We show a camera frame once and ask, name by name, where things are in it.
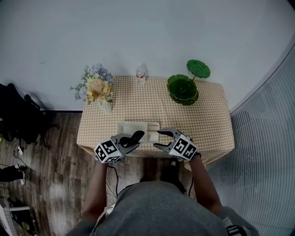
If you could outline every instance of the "wooden floor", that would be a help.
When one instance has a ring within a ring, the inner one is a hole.
[[[60,125],[60,129],[53,128],[47,133],[51,149],[45,149],[39,141],[38,145],[27,145],[21,157],[29,167],[26,184],[21,185],[19,180],[1,184],[5,187],[0,188],[1,197],[15,197],[31,207],[39,235],[65,235],[81,217],[95,164],[95,159],[76,144],[81,115],[57,113],[54,122]],[[0,142],[0,164],[21,163],[13,157],[12,152],[18,146],[18,143],[14,144],[15,141]],[[132,157],[126,158],[125,163],[113,164],[119,176],[118,192],[139,182],[144,172],[159,180],[165,165],[167,160],[159,158]],[[183,163],[179,176],[188,190],[192,175]],[[113,169],[108,168],[107,179],[115,193],[116,175]],[[108,205],[114,202],[115,199],[108,196]]]

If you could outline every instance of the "flower vase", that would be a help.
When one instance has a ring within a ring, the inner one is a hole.
[[[112,112],[112,106],[110,102],[105,100],[97,100],[96,104],[105,114],[110,114]]]

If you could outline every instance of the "person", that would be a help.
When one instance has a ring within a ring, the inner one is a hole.
[[[178,161],[170,163],[176,167]],[[113,211],[105,217],[107,164],[97,161],[82,218],[67,235],[259,235],[233,209],[221,205],[200,155],[189,164],[197,201],[183,194],[185,189],[170,168],[163,171],[161,181],[145,180],[122,190]]]
[[[0,169],[0,182],[11,182],[14,180],[20,180],[21,185],[25,184],[25,170],[26,166],[19,164],[12,165],[3,169]]]

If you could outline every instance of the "black cable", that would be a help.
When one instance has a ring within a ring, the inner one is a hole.
[[[116,172],[116,177],[117,177],[117,183],[116,183],[116,197],[118,197],[118,182],[119,182],[119,177],[118,177],[117,170],[116,170],[116,168],[113,167],[113,166],[109,166],[109,165],[108,165],[107,167],[114,169],[115,172]]]
[[[190,188],[189,188],[189,197],[190,197],[190,191],[192,190],[192,187],[193,187],[193,183],[194,183],[194,178],[192,177],[192,183],[190,184]]]

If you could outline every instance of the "checkered tablecloth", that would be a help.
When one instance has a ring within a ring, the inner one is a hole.
[[[119,121],[158,122],[160,128],[173,127],[191,137],[199,147],[204,163],[230,152],[234,137],[229,109],[221,85],[196,81],[199,99],[191,106],[174,102],[167,90],[167,78],[147,78],[140,87],[135,77],[116,77],[112,113],[104,114],[97,104],[85,105],[77,144],[95,156],[97,143],[116,135]],[[160,135],[159,143],[172,139]],[[133,153],[146,157],[165,157],[152,144],[142,144]]]

